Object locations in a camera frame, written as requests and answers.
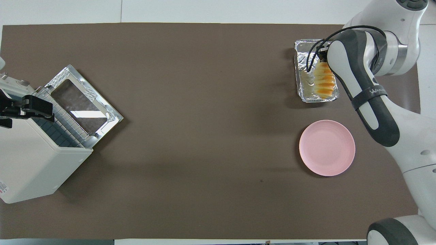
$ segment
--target plate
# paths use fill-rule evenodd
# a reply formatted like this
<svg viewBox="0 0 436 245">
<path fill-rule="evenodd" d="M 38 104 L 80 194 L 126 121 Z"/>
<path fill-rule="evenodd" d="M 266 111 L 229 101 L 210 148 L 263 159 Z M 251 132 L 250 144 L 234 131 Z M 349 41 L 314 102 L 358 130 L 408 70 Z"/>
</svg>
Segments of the plate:
<svg viewBox="0 0 436 245">
<path fill-rule="evenodd" d="M 353 162 L 356 153 L 350 131 L 332 120 L 310 124 L 301 135 L 299 149 L 304 164 L 323 176 L 343 173 Z"/>
</svg>

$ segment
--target brown table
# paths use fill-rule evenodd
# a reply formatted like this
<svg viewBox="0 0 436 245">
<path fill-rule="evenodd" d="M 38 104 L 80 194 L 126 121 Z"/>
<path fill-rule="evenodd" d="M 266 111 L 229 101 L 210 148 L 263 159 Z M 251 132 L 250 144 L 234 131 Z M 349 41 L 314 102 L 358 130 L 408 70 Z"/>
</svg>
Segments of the brown table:
<svg viewBox="0 0 436 245">
<path fill-rule="evenodd" d="M 125 116 L 53 195 L 0 202 L 0 238 L 365 238 L 417 213 L 396 163 L 338 100 L 296 94 L 293 43 L 337 25 L 5 26 L 14 78 L 45 85 L 72 64 Z M 416 68 L 381 78 L 419 112 Z M 302 131 L 331 119 L 354 136 L 351 167 L 311 173 Z"/>
</svg>

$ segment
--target black velcro strap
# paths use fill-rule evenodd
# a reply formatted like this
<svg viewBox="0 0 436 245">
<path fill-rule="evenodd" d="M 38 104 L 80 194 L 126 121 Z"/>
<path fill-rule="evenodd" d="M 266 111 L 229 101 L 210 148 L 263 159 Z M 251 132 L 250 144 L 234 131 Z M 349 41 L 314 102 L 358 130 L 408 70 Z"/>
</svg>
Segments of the black velcro strap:
<svg viewBox="0 0 436 245">
<path fill-rule="evenodd" d="M 381 85 L 374 85 L 356 95 L 356 97 L 351 100 L 351 104 L 353 105 L 354 110 L 357 110 L 368 100 L 381 95 L 388 95 L 385 88 Z"/>
</svg>

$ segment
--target foil-lined tray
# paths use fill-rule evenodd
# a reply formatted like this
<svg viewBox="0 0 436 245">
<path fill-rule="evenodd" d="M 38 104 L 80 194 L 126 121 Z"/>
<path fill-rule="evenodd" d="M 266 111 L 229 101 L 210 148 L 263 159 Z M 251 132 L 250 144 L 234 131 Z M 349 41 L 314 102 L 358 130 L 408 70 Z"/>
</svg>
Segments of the foil-lined tray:
<svg viewBox="0 0 436 245">
<path fill-rule="evenodd" d="M 315 70 L 318 64 L 319 58 L 318 57 L 315 58 L 310 72 L 306 71 L 306 59 L 307 56 L 309 55 L 310 48 L 317 41 L 319 41 L 319 39 L 300 39 L 295 41 L 296 54 L 294 60 L 295 60 L 295 71 L 296 71 L 295 76 L 297 81 L 297 92 L 298 95 L 301 97 L 301 100 L 307 103 L 329 102 L 339 98 L 339 90 L 337 89 L 336 78 L 335 78 L 335 85 L 333 87 L 334 90 L 332 92 L 332 96 L 323 99 L 314 92 L 313 80 L 315 77 L 313 75 L 313 71 Z M 315 55 L 314 51 L 315 48 L 314 50 L 312 50 L 312 53 L 310 54 L 309 64 L 310 61 L 312 60 L 312 57 Z"/>
</svg>

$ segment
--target label sticker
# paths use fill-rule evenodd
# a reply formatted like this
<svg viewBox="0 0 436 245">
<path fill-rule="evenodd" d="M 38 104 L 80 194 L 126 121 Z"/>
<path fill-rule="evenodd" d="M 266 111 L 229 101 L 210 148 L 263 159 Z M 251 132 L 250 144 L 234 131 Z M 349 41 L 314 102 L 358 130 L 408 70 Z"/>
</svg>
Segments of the label sticker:
<svg viewBox="0 0 436 245">
<path fill-rule="evenodd" d="M 5 194 L 7 192 L 7 190 L 9 190 L 7 185 L 3 181 L 0 180 L 0 196 Z"/>
</svg>

